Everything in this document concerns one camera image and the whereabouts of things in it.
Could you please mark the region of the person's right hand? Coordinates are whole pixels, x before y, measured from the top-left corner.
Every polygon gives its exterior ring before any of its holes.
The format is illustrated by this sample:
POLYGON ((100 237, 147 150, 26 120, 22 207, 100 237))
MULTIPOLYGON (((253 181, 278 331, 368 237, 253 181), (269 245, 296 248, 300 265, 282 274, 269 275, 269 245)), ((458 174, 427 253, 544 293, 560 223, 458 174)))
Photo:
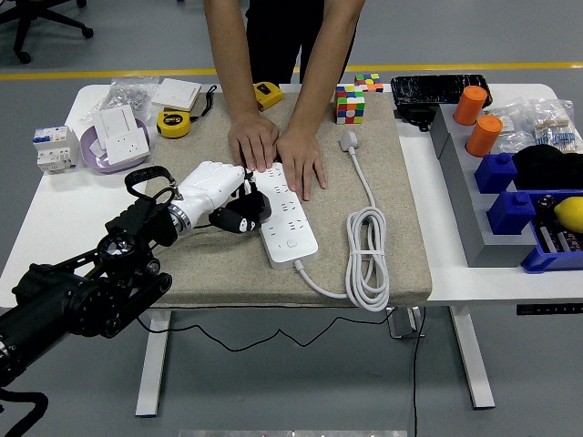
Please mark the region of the person's right hand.
POLYGON ((228 136, 235 163, 251 171, 271 168, 279 134, 279 129, 258 112, 236 116, 228 136))

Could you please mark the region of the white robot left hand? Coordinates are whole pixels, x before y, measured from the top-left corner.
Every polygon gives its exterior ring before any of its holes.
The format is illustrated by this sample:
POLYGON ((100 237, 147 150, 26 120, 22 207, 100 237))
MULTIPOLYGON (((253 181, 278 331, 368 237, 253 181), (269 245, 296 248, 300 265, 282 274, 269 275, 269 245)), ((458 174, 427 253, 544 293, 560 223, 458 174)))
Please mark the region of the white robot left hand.
POLYGON ((271 214, 253 173, 241 166, 204 161, 179 185, 179 194, 182 199, 172 201, 169 212, 180 236, 196 228, 203 216, 216 228, 246 233, 271 214))

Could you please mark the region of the person's left hand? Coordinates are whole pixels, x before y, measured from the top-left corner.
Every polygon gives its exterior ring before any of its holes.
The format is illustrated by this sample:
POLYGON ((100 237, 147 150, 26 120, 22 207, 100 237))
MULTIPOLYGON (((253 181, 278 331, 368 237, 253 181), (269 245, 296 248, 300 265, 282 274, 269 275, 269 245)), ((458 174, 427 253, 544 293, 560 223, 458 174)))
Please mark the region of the person's left hand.
POLYGON ((312 199, 313 184, 326 188, 322 152, 313 127, 290 123, 276 141, 288 188, 301 201, 312 199))

